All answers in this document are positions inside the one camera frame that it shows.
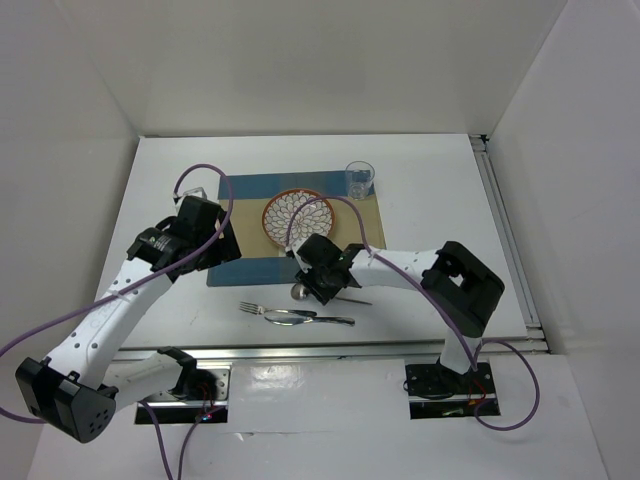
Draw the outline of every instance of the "placemat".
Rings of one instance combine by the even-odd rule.
[[[273,243],[262,229],[262,212],[271,198],[293,188],[308,188],[321,194],[347,196],[344,171],[233,175],[229,177],[234,193],[231,222],[242,258],[209,270],[207,285],[266,285],[295,282],[298,264],[284,256],[284,249]],[[226,209],[229,191],[220,182],[218,201]],[[342,202],[329,201],[336,223],[329,238],[344,249],[359,243],[360,230],[351,209]],[[354,202],[362,215],[369,243],[385,248],[378,198],[371,186],[369,196]]]

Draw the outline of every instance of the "patterned plate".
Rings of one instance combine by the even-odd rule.
[[[306,188],[295,188],[279,193],[267,203],[262,212],[264,233],[281,247],[286,246],[287,228],[293,212],[304,202],[321,196]],[[333,208],[325,200],[319,200],[304,207],[293,221],[291,242],[312,233],[327,236],[335,224]]]

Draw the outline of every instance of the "black wire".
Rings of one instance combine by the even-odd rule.
[[[440,395],[420,395],[413,388],[411,389],[411,391],[409,391],[407,380],[405,380],[404,383],[402,384],[402,388],[404,389],[405,392],[407,392],[412,397],[424,398],[425,400],[446,400],[447,398],[451,398],[455,395],[455,393],[453,392],[443,393]]]

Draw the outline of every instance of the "fork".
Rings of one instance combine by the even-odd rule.
[[[281,310],[277,308],[266,308],[255,303],[240,302],[240,310],[252,315],[265,315],[267,313],[288,313],[291,315],[300,315],[302,317],[315,317],[318,312],[311,310]]]

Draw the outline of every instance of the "fork tines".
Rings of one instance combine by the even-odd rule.
[[[255,303],[240,302],[240,310],[252,315],[260,315],[260,305]]]

